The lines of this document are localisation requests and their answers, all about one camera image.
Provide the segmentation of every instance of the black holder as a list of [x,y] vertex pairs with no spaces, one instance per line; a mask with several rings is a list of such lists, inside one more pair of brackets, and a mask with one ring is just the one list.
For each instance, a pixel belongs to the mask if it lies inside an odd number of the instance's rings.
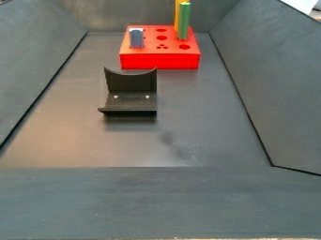
[[156,114],[156,68],[136,75],[116,73],[105,67],[104,71],[109,92],[105,107],[97,111]]

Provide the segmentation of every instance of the gray floor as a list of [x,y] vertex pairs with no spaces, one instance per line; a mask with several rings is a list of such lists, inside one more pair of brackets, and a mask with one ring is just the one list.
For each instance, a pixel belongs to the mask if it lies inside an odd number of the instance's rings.
[[155,121],[96,111],[120,39],[85,37],[1,150],[0,238],[321,237],[321,178],[270,167],[208,35]]
[[0,167],[267,166],[207,34],[197,70],[157,71],[157,116],[105,119],[102,67],[120,71],[120,34],[85,37],[2,150]]

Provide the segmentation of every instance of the red pegboard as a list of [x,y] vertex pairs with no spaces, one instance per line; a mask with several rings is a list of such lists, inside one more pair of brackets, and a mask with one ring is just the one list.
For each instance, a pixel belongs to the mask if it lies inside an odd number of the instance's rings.
[[[144,29],[144,48],[131,49],[129,28]],[[172,25],[129,25],[118,52],[121,69],[197,69],[200,51],[191,28],[176,38]]]

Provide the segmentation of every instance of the hole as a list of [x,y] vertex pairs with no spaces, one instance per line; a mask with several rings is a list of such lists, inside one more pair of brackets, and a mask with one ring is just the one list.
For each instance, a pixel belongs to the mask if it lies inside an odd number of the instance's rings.
[[191,48],[191,47],[189,47],[189,45],[187,45],[187,44],[179,45],[179,49],[187,50],[187,49],[189,49],[189,48]]
[[167,39],[167,37],[165,36],[157,36],[156,39],[163,41],[163,40]]

